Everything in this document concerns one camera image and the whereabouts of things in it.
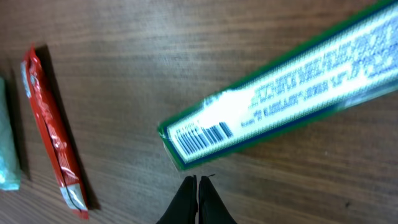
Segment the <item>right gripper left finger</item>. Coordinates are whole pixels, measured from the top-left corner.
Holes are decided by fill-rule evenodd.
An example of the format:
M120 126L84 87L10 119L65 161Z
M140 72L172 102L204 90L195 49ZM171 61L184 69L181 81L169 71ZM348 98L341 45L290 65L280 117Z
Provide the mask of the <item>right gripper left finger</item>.
M195 224L197 211L197 177L187 176L157 224Z

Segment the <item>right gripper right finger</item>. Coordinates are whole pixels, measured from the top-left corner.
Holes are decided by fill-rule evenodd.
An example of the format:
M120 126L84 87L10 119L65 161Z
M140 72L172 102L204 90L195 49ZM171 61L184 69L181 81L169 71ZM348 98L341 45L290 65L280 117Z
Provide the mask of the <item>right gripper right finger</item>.
M237 224L218 195L209 176L202 176L198 190L199 224Z

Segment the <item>red snack bar wrapper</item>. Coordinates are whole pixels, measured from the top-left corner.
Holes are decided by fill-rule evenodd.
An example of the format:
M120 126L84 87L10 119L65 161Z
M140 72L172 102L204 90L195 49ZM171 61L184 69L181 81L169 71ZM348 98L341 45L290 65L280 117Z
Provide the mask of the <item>red snack bar wrapper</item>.
M33 46L24 54L21 75L25 93L63 199L75 215L88 220L90 216L81 170L49 79Z

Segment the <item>teal snack packet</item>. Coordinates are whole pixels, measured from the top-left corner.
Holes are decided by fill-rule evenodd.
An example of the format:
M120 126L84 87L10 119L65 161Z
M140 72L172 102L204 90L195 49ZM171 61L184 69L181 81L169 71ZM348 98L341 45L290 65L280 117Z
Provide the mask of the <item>teal snack packet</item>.
M20 182L21 168L7 107L6 84L1 78L1 190L19 190Z

